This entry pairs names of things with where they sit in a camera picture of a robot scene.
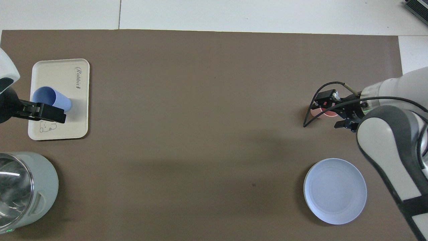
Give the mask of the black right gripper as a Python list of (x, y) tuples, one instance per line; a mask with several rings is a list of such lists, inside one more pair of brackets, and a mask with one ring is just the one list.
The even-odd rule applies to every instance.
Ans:
[[(353, 100), (360, 99), (361, 93), (351, 94), (347, 97), (338, 97), (338, 91), (336, 89), (331, 89), (327, 91), (318, 92), (315, 95), (314, 99), (314, 108), (330, 108), (333, 105), (341, 104), (344, 102), (349, 102)], [(344, 105), (337, 108), (337, 114), (342, 117), (344, 120), (336, 122), (334, 125), (335, 129), (345, 128), (349, 129), (352, 133), (356, 133), (359, 122), (365, 116), (360, 101)]]

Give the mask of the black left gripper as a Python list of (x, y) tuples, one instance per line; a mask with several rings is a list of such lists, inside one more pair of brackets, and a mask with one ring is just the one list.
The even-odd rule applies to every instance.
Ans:
[(8, 121), (17, 111), (20, 116), (35, 116), (44, 121), (61, 124), (66, 121), (63, 109), (45, 103), (21, 100), (10, 87), (0, 94), (0, 124)]

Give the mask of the pink plastic cup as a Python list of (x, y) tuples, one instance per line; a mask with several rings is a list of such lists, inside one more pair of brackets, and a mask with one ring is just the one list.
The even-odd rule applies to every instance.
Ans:
[[(319, 114), (321, 114), (323, 111), (325, 111), (325, 108), (315, 108), (315, 109), (310, 109), (310, 114), (312, 116), (317, 116)], [(332, 118), (332, 117), (336, 117), (338, 116), (338, 114), (336, 114), (333, 111), (326, 111), (324, 113), (322, 113), (320, 116), (318, 116), (317, 118)]]

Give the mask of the blue plastic cup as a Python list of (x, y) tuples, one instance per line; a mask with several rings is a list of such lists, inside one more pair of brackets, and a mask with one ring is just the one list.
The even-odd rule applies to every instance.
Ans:
[(64, 112), (68, 112), (72, 108), (72, 101), (68, 97), (49, 86), (36, 89), (32, 95), (32, 101), (60, 108)]

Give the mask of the cream tray with rabbit print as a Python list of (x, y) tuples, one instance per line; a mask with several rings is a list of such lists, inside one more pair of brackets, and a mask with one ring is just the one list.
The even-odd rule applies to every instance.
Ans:
[(85, 59), (39, 61), (31, 75), (30, 95), (49, 86), (71, 100), (65, 123), (44, 120), (28, 122), (28, 136), (36, 141), (79, 139), (89, 129), (90, 64)]

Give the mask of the steel pot with glass lid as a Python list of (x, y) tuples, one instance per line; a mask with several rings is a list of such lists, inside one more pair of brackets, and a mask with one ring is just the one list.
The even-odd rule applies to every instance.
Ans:
[(5, 232), (8, 233), (38, 221), (49, 211), (58, 195), (59, 179), (52, 163), (40, 154), (34, 152), (9, 152), (6, 154), (17, 157), (26, 165), (32, 183), (31, 204), (13, 229)]

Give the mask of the pale blue round plate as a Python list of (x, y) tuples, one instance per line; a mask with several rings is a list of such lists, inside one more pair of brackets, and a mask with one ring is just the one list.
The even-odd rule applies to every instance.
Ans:
[(304, 179), (304, 199), (321, 221), (344, 225), (364, 210), (368, 196), (365, 179), (353, 164), (328, 158), (313, 165)]

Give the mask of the glass pot lid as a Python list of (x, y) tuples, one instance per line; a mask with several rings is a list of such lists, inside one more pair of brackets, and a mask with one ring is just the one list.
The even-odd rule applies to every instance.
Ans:
[(24, 216), (32, 198), (32, 183), (26, 165), (11, 154), (0, 153), (0, 234)]

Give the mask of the brown paper table mat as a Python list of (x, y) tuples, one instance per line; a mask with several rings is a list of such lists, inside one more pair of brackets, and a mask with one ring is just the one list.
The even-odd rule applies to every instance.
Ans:
[[(356, 135), (335, 118), (303, 128), (315, 91), (402, 75), (396, 36), (153, 30), (8, 30), (1, 48), (29, 99), (38, 61), (90, 63), (84, 139), (38, 142), (0, 125), (0, 152), (32, 151), (59, 176), (43, 218), (0, 241), (416, 241)], [(326, 158), (368, 187), (353, 222), (329, 225), (304, 200)]]

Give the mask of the grey ribbed device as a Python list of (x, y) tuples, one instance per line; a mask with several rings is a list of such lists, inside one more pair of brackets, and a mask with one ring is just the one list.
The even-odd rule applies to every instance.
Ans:
[(405, 0), (405, 8), (418, 17), (428, 19), (428, 0)]

